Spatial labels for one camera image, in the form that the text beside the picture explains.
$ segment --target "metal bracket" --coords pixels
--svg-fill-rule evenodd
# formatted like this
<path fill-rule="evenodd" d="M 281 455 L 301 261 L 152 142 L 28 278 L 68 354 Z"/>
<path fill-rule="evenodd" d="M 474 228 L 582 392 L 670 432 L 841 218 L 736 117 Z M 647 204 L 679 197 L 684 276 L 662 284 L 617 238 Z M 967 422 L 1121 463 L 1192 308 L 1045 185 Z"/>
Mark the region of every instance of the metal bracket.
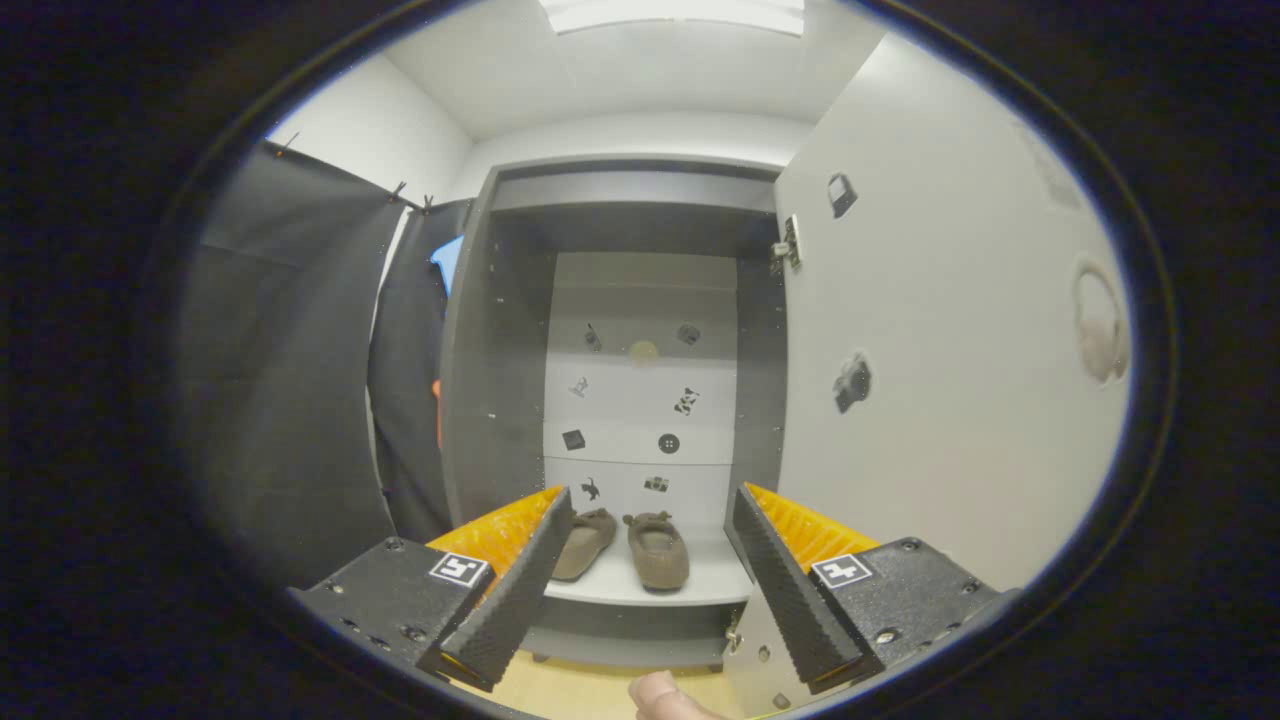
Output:
<path fill-rule="evenodd" d="M 773 274 L 782 272 L 783 260 L 790 260 L 792 269 L 800 266 L 800 229 L 795 215 L 786 219 L 783 229 L 782 242 L 773 243 L 773 259 L 769 263 Z"/>

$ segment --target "cabinet door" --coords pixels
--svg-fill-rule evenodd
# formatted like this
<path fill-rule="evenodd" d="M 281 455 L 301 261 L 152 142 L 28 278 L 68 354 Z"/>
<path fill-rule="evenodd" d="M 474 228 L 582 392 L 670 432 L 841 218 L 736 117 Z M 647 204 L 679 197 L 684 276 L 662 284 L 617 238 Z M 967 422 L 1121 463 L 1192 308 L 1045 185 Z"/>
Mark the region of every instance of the cabinet door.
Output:
<path fill-rule="evenodd" d="M 1100 383 L 1078 341 L 1078 306 L 1128 337 L 1088 193 L 980 85 L 890 36 L 776 202 L 801 258 L 783 269 L 780 492 L 881 542 L 919 536 L 1000 589 L 1028 583 L 1097 495 L 1128 409 L 1128 373 Z"/>

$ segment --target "brown slipper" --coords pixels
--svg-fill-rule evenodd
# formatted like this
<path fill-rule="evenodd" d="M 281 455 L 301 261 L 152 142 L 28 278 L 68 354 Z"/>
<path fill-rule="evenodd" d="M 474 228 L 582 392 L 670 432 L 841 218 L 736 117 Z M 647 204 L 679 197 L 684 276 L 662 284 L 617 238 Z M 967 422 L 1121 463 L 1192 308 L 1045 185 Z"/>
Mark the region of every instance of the brown slipper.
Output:
<path fill-rule="evenodd" d="M 617 520 L 603 507 L 575 515 L 568 539 L 564 541 L 564 548 L 561 550 L 556 569 L 552 570 L 552 579 L 576 580 L 591 566 L 591 562 L 595 562 L 600 551 L 609 547 L 617 532 Z"/>
<path fill-rule="evenodd" d="M 640 584 L 650 591 L 680 589 L 689 579 L 689 550 L 667 512 L 623 515 Z"/>

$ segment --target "white wall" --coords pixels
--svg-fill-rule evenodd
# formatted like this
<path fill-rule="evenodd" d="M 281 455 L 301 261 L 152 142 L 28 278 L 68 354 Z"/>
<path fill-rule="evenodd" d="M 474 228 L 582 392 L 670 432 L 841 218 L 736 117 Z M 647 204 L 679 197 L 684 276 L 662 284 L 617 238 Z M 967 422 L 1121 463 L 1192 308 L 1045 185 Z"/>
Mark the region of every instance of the white wall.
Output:
<path fill-rule="evenodd" d="M 475 197 L 494 165 L 563 155 L 667 152 L 786 165 L 813 126 L 737 113 L 627 113 L 539 126 L 476 143 L 449 190 Z"/>
<path fill-rule="evenodd" d="M 837 172 L 858 192 L 838 219 Z M 1132 373 L 1100 386 L 1076 340 L 1079 259 L 1124 292 L 1088 195 L 1010 109 L 895 36 L 776 188 L 804 256 L 785 275 L 780 492 L 879 542 L 920 537 L 997 589 L 1030 582 L 1097 497 L 1128 411 Z M 840 414 L 856 351 L 870 395 Z"/>
<path fill-rule="evenodd" d="M 396 190 L 439 202 L 471 138 L 426 92 L 381 55 L 349 68 L 284 118 L 269 140 Z"/>

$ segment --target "shelf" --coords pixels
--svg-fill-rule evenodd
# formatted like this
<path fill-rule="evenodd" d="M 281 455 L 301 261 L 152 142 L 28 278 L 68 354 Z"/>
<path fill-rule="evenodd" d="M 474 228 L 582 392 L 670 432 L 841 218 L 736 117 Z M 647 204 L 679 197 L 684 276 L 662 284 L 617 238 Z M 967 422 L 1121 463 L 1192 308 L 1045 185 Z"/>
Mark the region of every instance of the shelf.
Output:
<path fill-rule="evenodd" d="M 730 607 L 618 607 L 547 600 L 522 650 L 593 665 L 714 665 Z"/>
<path fill-rule="evenodd" d="M 536 655 L 570 662 L 623 667 L 687 667 L 716 665 L 724 651 L 723 637 L 626 639 L 602 638 L 548 628 L 530 628 L 520 646 Z"/>
<path fill-rule="evenodd" d="M 558 173 L 503 181 L 492 210 L 586 202 L 664 202 L 773 213 L 773 182 L 660 170 Z"/>
<path fill-rule="evenodd" d="M 689 580 L 673 593 L 653 593 L 640 584 L 627 528 L 618 523 L 618 534 L 595 562 L 575 583 L 550 580 L 547 597 L 644 607 L 680 607 L 744 602 L 751 594 L 751 579 L 733 552 L 722 529 L 681 530 L 689 547 Z"/>

